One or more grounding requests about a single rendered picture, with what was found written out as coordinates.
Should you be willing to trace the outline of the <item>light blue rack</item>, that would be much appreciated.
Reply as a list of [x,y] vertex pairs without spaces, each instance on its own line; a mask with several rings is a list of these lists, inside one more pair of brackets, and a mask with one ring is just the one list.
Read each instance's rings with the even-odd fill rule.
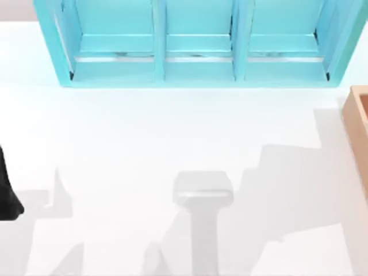
[[33,0],[63,87],[336,87],[368,0]]

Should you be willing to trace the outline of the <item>shallow salmon box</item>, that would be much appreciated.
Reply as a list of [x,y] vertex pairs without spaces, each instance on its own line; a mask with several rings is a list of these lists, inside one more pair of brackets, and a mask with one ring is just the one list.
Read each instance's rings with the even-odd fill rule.
[[350,87],[342,116],[362,184],[368,194],[368,85]]

